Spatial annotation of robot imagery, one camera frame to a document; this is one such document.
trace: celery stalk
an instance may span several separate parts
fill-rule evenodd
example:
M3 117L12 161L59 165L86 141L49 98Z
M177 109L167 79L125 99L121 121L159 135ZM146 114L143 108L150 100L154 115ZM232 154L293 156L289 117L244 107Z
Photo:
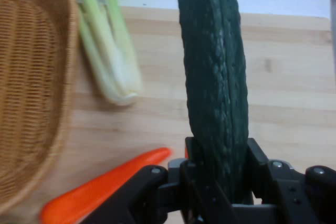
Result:
M102 94L120 105L131 103L142 89L135 50L118 7L107 0L81 0L80 34Z

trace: cucumber skin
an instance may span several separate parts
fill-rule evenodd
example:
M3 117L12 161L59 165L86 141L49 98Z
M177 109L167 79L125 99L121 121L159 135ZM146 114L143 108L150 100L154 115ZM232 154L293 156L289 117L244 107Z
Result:
M248 138L246 63L237 0L178 0L187 107L206 165L232 203L243 201Z

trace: wooden table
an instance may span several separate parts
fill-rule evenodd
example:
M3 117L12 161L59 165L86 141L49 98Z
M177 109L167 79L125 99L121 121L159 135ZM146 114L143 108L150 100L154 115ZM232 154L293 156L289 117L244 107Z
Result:
M52 198L159 146L183 157L188 125L178 11L125 8L145 91L136 104L104 102L79 57L71 130L55 167L0 223L36 223ZM298 171L336 169L336 94L330 22L315 17L242 15L249 129L271 158ZM173 214L168 224L182 223Z

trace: carrot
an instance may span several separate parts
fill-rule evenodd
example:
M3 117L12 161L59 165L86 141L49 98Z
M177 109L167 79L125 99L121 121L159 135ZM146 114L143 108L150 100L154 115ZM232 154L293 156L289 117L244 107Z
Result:
M171 155L169 148L158 148L69 191L47 203L40 213L42 224L73 224L91 213L146 165L155 165Z

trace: wicker basket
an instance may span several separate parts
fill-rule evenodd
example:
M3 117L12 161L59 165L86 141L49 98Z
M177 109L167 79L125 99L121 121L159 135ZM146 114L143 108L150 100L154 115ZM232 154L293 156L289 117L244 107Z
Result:
M74 80L75 0L0 0L0 214L58 155Z

